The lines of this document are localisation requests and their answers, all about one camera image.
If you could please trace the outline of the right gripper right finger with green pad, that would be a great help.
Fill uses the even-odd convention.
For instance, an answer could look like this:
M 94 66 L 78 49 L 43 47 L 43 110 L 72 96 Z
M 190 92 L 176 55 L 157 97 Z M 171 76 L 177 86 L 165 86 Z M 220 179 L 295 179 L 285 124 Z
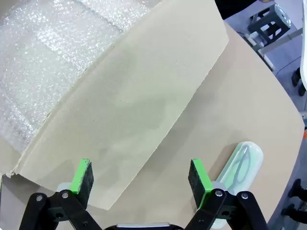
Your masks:
M 225 219 L 233 230 L 267 230 L 262 211 L 249 191 L 232 195 L 213 184 L 200 159 L 190 161 L 188 180 L 197 211 L 187 230 L 209 230 L 216 219 Z

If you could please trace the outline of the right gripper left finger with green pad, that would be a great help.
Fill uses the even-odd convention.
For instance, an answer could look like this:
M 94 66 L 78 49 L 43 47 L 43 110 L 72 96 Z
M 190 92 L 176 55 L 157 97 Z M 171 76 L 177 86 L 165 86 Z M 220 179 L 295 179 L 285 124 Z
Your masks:
M 68 189 L 48 197 L 33 193 L 27 202 L 19 229 L 55 230 L 61 221 L 69 221 L 75 230 L 100 230 L 86 211 L 94 183 L 92 163 L 82 159 Z

